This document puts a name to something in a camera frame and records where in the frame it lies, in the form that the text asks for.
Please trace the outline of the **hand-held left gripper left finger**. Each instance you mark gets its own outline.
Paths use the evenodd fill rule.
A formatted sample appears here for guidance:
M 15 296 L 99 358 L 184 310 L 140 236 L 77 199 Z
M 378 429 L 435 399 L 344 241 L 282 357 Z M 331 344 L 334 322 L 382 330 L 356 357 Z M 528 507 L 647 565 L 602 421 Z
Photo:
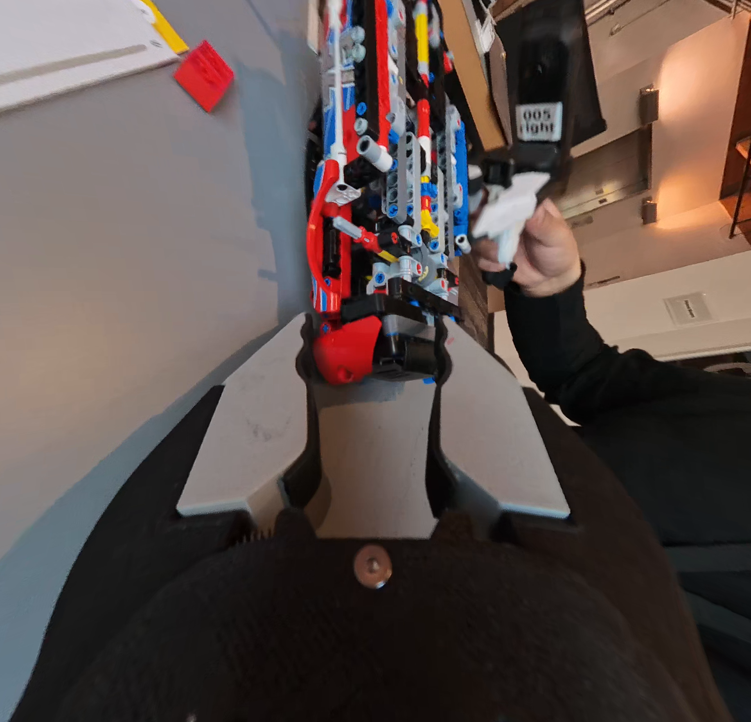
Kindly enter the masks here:
M 312 317 L 298 314 L 222 383 L 179 514 L 276 516 L 311 502 L 322 481 L 312 339 Z

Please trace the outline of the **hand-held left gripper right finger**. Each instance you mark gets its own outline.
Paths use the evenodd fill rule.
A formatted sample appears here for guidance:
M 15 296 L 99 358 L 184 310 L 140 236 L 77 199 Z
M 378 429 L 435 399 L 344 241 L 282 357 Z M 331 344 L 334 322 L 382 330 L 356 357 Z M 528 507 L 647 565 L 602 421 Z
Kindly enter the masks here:
M 570 507 L 517 378 L 449 319 L 437 323 L 426 488 L 435 518 L 566 520 Z

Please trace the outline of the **toy brick car model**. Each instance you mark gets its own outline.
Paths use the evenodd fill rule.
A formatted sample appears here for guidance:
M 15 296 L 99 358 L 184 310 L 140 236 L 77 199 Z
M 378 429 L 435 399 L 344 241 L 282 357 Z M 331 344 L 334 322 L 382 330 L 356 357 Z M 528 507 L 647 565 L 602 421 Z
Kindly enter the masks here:
M 334 386 L 434 379 L 470 251 L 465 123 L 438 0 L 318 0 L 306 145 L 313 358 Z

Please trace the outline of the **instruction booklet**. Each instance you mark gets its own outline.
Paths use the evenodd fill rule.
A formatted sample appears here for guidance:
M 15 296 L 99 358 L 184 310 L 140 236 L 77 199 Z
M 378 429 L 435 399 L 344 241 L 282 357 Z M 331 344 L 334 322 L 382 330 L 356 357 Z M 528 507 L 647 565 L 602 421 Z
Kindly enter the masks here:
M 1 111 L 159 68 L 188 50 L 152 0 L 1 0 Z

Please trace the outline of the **person's right forearm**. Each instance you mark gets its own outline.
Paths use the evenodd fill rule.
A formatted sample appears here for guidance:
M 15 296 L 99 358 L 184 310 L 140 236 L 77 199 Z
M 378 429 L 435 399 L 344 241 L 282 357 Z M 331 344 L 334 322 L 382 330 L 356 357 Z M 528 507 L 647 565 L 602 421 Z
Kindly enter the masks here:
M 546 401 L 580 426 L 616 411 L 636 411 L 683 388 L 679 370 L 643 350 L 606 344 L 587 318 L 584 273 L 564 289 L 532 296 L 518 283 L 505 289 L 515 349 Z

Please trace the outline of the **person's right hand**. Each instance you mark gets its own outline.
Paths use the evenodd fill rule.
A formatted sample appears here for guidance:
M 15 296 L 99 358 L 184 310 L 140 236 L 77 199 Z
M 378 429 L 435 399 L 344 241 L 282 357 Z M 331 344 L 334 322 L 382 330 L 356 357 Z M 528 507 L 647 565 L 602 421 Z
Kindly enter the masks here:
M 546 199 L 526 221 L 503 295 L 548 298 L 572 291 L 584 300 L 584 267 L 577 242 L 556 204 Z

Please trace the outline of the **person's dark clothing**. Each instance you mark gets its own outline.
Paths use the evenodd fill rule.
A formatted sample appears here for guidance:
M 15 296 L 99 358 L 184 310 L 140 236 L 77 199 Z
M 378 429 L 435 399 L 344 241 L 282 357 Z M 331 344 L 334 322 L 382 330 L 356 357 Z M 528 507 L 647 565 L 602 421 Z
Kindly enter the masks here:
M 749 720 L 749 376 L 627 352 L 590 384 L 580 435 L 641 507 L 735 720 Z

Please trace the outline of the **red brick piece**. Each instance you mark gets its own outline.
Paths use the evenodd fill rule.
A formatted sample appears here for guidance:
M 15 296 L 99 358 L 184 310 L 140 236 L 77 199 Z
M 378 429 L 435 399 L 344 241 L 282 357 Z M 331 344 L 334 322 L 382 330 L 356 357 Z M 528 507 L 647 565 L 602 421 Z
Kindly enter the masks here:
M 186 54 L 173 79 L 204 112 L 210 114 L 229 92 L 235 74 L 211 43 L 203 40 Z

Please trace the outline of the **wall sign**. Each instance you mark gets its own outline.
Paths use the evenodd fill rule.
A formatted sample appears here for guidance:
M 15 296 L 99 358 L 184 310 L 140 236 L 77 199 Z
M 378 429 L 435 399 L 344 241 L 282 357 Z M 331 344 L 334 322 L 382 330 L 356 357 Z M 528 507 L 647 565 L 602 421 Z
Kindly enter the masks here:
M 665 298 L 663 302 L 675 327 L 711 323 L 714 320 L 703 292 L 675 295 Z

